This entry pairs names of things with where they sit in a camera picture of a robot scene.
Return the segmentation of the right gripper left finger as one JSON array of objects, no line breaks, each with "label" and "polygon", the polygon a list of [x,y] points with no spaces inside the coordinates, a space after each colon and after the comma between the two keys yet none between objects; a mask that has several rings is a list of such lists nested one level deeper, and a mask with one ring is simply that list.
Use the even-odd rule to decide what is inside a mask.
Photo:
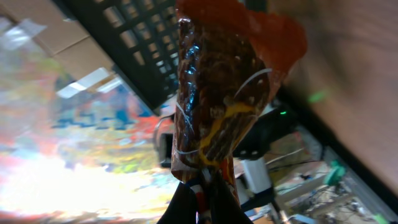
[{"label": "right gripper left finger", "polygon": [[179,183],[165,213],[157,224],[196,224],[197,202],[191,188]]}]

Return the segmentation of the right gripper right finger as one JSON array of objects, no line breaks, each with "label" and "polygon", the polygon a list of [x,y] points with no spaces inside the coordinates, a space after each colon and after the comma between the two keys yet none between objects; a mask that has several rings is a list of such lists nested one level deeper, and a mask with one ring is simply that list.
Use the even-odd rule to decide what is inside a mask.
[{"label": "right gripper right finger", "polygon": [[215,174],[209,188],[208,198],[212,222],[215,224],[252,224],[240,209],[221,174]]}]

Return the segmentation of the orange chocolate bar wrapper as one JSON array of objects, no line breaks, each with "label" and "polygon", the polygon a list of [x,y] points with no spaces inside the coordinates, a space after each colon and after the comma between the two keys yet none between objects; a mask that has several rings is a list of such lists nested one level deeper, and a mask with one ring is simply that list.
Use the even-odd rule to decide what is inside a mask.
[{"label": "orange chocolate bar wrapper", "polygon": [[307,51],[290,17],[237,1],[180,0],[178,82],[171,171],[196,196],[196,223],[213,223],[208,188],[221,174],[239,205],[234,178],[220,164],[275,97]]}]

